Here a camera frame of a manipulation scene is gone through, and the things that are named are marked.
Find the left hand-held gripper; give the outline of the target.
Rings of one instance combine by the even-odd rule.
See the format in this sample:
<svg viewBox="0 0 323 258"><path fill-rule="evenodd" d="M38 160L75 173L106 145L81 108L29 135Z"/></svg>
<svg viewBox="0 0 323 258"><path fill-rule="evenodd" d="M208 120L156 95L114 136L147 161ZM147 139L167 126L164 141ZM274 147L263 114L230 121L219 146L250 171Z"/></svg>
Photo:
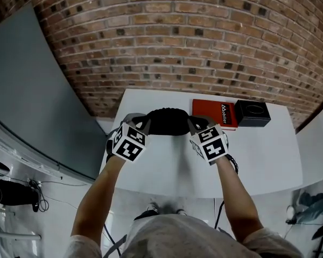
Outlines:
<svg viewBox="0 0 323 258"><path fill-rule="evenodd" d="M106 143L107 159L117 156L125 161L135 162L146 149L146 135L151 126L150 117L143 113L129 113L119 128L108 135Z"/></svg>

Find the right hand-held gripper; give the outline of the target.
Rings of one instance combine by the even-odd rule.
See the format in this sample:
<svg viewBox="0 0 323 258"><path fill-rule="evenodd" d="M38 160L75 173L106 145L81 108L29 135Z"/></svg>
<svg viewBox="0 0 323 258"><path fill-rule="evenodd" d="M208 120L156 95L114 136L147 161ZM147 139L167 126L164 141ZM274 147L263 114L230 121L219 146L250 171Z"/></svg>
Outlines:
<svg viewBox="0 0 323 258"><path fill-rule="evenodd" d="M187 120L190 142L196 154L209 164L228 154L227 136L209 116L193 116Z"/></svg>

